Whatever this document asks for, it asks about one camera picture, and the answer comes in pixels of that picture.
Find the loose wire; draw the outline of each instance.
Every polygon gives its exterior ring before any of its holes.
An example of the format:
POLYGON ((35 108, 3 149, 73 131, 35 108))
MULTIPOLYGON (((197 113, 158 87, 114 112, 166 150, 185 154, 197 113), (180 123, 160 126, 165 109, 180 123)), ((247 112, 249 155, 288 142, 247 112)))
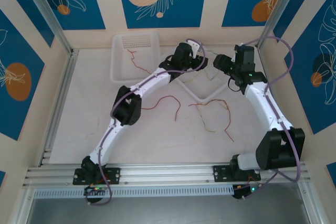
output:
POLYGON ((130 50, 128 50, 128 49, 127 49, 127 51, 130 52, 130 53, 132 54, 132 59, 131 59, 131 61, 133 62, 133 64, 134 64, 137 68, 140 68, 140 69, 142 69, 143 71, 146 71, 147 73, 152 74, 152 73, 150 73, 149 71, 145 70, 144 68, 139 67, 139 66, 137 66, 137 64, 135 64, 135 62, 134 62, 134 59, 135 59, 135 57, 134 57, 134 53, 135 53, 136 51, 130 51, 130 50))
POLYGON ((240 91, 240 88, 238 90, 233 90, 231 87, 230 87, 230 82, 232 81, 232 77, 230 77, 230 79, 227 81, 227 86, 229 87, 229 89, 233 92, 239 92, 240 91))
POLYGON ((176 97, 174 97, 173 95, 166 95, 165 97, 161 97, 161 98, 157 101, 156 105, 155 105, 154 107, 152 107, 152 108, 141 108, 141 109, 142 109, 142 110, 152 110, 152 109, 154 109, 154 108, 159 104, 159 102, 160 102, 162 99, 167 98, 167 97, 172 97, 172 98, 174 98, 174 99, 178 102, 178 107, 179 107, 179 108, 176 110, 176 113, 175 113, 175 121, 176 121, 177 113, 178 113, 178 111, 179 111, 180 108, 181 108, 181 103, 180 103, 180 101, 179 101, 176 97))
MULTIPOLYGON (((224 107, 224 108, 227 109, 227 111, 229 112, 229 124, 228 124, 228 126, 224 129, 224 131, 225 131, 225 133, 228 135, 228 137, 232 140, 232 142, 235 142, 235 141, 233 140, 233 138, 230 136, 230 134, 227 132, 227 129, 228 129, 228 128, 230 127, 230 125, 231 125, 231 111, 230 111, 230 108, 229 108, 229 106, 228 106, 228 104, 227 104, 227 102, 226 102, 225 100, 222 100, 222 99, 212 99, 212 100, 208 101, 208 102, 205 103, 205 104, 203 104, 203 103, 196 103, 196 104, 190 104, 190 105, 188 105, 188 106, 196 106, 196 108, 198 109, 198 107, 197 107, 198 105, 207 106, 209 103, 214 102, 214 101, 224 102, 224 104, 225 104, 225 106, 226 106, 226 107, 224 107)), ((210 131, 210 130, 207 129, 207 127, 205 126, 205 122, 204 122, 204 120, 203 120, 202 114, 201 114, 201 112, 200 112, 199 109, 198 109, 198 111, 199 111, 200 116, 201 116, 201 118, 202 118, 202 121, 203 121, 205 130, 206 130, 206 131, 209 131, 209 132, 215 132, 215 131, 210 131)))

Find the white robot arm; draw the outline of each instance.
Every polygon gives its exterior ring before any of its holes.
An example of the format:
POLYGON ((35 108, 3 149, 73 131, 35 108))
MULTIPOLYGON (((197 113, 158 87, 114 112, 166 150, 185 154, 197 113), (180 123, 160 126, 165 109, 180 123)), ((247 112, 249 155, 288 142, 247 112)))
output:
POLYGON ((181 74, 199 71, 207 66, 203 48, 203 56, 197 55, 199 48, 200 45, 191 39, 180 43, 175 53, 167 57, 150 76, 134 86, 122 86, 119 89, 104 137, 91 154, 83 159, 81 169, 75 172, 78 183, 96 184, 101 181, 100 169, 104 169, 107 164, 113 145, 122 132, 139 119, 142 99, 181 74))
POLYGON ((256 151, 234 155, 230 169, 237 181, 244 181, 247 174, 254 170, 276 169, 296 166, 291 141, 300 158, 305 134, 302 129, 295 129, 285 118, 268 89, 267 79, 261 72, 255 72, 254 47, 235 47, 235 59, 226 55, 217 55, 214 67, 223 71, 240 87, 254 107, 263 131, 266 132, 256 151))

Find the black mounting bracket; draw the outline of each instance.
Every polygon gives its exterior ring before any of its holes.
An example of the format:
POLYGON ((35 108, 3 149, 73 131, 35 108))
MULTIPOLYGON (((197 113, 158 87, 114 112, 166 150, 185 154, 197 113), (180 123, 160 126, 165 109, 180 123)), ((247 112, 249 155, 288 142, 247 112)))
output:
MULTIPOLYGON (((118 185, 120 179, 120 168, 104 168, 104 174, 110 185, 118 185)), ((91 185, 92 179, 87 176, 82 168, 75 170, 73 185, 91 185)), ((100 180, 95 185, 105 185, 104 180, 100 180)))
POLYGON ((251 178, 260 181, 261 177, 255 170, 240 170, 237 161, 238 155, 234 155, 229 165, 215 165, 213 167, 215 182, 243 182, 251 178))

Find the red wire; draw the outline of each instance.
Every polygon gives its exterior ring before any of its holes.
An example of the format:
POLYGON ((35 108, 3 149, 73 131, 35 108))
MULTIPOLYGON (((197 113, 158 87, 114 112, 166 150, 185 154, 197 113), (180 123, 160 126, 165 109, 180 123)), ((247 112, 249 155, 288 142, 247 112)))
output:
POLYGON ((226 105, 226 107, 227 107, 227 110, 229 111, 229 124, 228 124, 228 126, 225 128, 224 131, 225 131, 226 135, 228 135, 228 137, 232 140, 232 142, 235 142, 235 141, 232 139, 232 137, 229 135, 229 133, 227 132, 227 129, 228 129, 228 128, 230 127, 230 125, 231 125, 231 112, 230 112, 230 108, 229 108, 229 106, 227 105, 227 102, 226 102, 225 100, 221 100, 221 99, 212 99, 212 100, 208 101, 208 102, 205 103, 205 104, 197 103, 197 104, 190 104, 190 105, 188 105, 188 106, 196 106, 196 105, 207 106, 209 103, 214 102, 214 101, 224 102, 224 103, 225 103, 225 105, 226 105))
POLYGON ((248 183, 250 183, 250 180, 251 180, 251 175, 248 175, 248 181, 247 181, 246 185, 248 185, 248 183))
POLYGON ((257 181, 256 179, 254 179, 252 176, 250 176, 251 177, 251 179, 254 181, 254 182, 256 182, 256 183, 258 183, 258 184, 260 184, 260 185, 262 185, 262 183, 260 183, 259 181, 257 181))
POLYGON ((133 64, 134 64, 137 68, 140 68, 140 69, 142 69, 143 71, 146 71, 147 73, 149 73, 147 70, 145 70, 145 69, 143 69, 143 68, 137 66, 137 64, 135 64, 135 62, 134 62, 134 59, 135 59, 135 57, 134 57, 134 53, 135 53, 136 51, 130 51, 130 50, 128 50, 128 49, 127 49, 127 51, 130 52, 130 53, 132 54, 132 59, 131 59, 131 61, 133 62, 133 64))
POLYGON ((101 183, 101 182, 103 182, 103 181, 104 181, 104 179, 102 178, 102 179, 99 180, 96 184, 101 183))
POLYGON ((153 108, 155 108, 158 104, 159 104, 159 102, 163 99, 163 98, 166 98, 166 97, 172 97, 172 98, 174 98, 177 102, 178 102, 178 109, 176 110, 176 113, 175 113, 175 121, 176 121, 176 117, 177 117, 177 113, 178 113, 178 111, 179 111, 179 109, 180 109, 180 107, 181 107, 181 103, 180 103, 180 101, 176 98, 176 97, 174 97, 174 96, 172 96, 172 95, 166 95, 165 97, 161 97, 158 101, 157 101, 157 103, 156 103, 156 105, 154 106, 154 107, 152 107, 152 108, 141 108, 142 110, 152 110, 153 108))

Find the black cable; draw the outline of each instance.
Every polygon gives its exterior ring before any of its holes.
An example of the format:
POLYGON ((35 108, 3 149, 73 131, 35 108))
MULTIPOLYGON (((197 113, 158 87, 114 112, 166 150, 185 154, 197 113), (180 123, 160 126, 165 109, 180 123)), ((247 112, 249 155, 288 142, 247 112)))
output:
POLYGON ((230 77, 229 81, 227 82, 227 86, 229 87, 229 89, 231 89, 233 92, 239 92, 240 91, 240 88, 238 90, 233 90, 231 87, 230 87, 230 82, 231 82, 232 77, 230 77))

